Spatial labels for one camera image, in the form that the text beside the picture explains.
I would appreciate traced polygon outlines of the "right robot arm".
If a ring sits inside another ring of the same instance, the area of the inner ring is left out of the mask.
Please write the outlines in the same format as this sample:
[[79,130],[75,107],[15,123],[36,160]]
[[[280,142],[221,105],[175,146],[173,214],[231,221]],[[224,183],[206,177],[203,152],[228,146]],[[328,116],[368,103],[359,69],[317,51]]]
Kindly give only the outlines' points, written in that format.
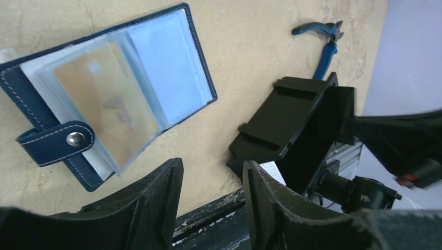
[[[423,189],[441,181],[441,110],[346,118],[339,135],[357,138],[401,186]],[[328,170],[318,175],[312,191],[341,205],[345,213],[390,209],[402,198],[377,180],[358,176],[348,180]]]

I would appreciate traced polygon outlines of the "blue card holder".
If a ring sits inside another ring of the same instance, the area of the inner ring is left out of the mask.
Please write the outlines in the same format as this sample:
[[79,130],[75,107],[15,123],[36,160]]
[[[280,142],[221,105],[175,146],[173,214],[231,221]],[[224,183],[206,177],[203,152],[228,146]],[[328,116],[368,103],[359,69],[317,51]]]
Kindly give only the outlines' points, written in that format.
[[33,125],[17,142],[88,192],[217,100],[186,3],[2,63],[1,87]]

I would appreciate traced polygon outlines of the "black plastic tray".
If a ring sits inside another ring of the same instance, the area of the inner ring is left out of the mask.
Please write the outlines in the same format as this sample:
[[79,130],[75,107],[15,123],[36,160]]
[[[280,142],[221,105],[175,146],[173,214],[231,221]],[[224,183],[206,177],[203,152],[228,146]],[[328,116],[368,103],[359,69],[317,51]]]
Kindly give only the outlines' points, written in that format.
[[355,89],[327,80],[284,77],[252,118],[238,128],[226,165],[242,178],[243,163],[273,161],[287,187],[306,193],[331,146],[352,145],[346,122],[354,117]]

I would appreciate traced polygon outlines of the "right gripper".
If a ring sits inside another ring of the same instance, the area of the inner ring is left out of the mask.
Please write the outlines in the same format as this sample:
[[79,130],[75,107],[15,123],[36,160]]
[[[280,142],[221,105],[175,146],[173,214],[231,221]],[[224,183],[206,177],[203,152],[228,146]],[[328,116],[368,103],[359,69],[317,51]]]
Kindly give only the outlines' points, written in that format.
[[409,189],[441,181],[441,110],[397,116],[355,116],[345,128]]

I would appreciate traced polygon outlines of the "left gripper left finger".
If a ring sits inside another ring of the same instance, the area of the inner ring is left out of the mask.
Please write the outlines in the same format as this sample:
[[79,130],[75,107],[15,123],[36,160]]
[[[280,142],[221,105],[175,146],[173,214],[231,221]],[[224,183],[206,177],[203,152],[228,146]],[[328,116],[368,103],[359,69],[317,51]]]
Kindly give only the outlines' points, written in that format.
[[1,249],[171,249],[183,181],[181,158],[76,213],[1,208]]

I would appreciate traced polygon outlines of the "gold credit card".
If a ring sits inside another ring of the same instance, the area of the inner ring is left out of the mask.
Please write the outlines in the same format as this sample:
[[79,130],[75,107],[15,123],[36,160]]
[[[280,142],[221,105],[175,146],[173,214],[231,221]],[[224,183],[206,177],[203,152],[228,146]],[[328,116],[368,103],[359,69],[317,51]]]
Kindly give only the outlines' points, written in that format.
[[117,43],[82,48],[51,72],[117,172],[158,134],[159,125]]

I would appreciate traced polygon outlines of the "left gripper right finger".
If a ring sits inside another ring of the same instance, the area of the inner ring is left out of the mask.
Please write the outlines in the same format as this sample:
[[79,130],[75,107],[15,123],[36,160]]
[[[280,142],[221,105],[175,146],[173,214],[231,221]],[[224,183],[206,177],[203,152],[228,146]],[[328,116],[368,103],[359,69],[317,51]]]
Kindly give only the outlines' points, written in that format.
[[243,165],[252,249],[441,249],[441,211],[363,209],[341,214]]

